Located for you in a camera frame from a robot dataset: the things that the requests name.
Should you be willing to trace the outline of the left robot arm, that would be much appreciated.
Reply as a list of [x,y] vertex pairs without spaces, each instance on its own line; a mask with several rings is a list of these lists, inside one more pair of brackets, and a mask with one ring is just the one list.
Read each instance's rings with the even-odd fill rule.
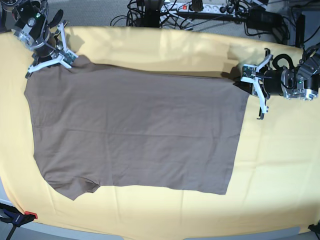
[[265,48],[265,57],[259,64],[244,64],[234,86],[259,98],[258,119],[263,120],[269,111],[267,100],[271,96],[285,99],[312,101],[319,96],[320,45],[303,51],[297,66],[292,58],[282,53],[277,56]]

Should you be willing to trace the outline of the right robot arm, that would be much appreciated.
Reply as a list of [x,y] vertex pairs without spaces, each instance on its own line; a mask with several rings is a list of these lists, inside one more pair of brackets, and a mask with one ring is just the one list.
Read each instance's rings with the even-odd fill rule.
[[58,10],[48,21],[49,4],[46,0],[2,0],[0,2],[0,25],[4,29],[7,13],[12,13],[13,35],[31,52],[33,62],[28,67],[26,78],[34,72],[54,65],[70,69],[77,56],[68,48],[64,11]]

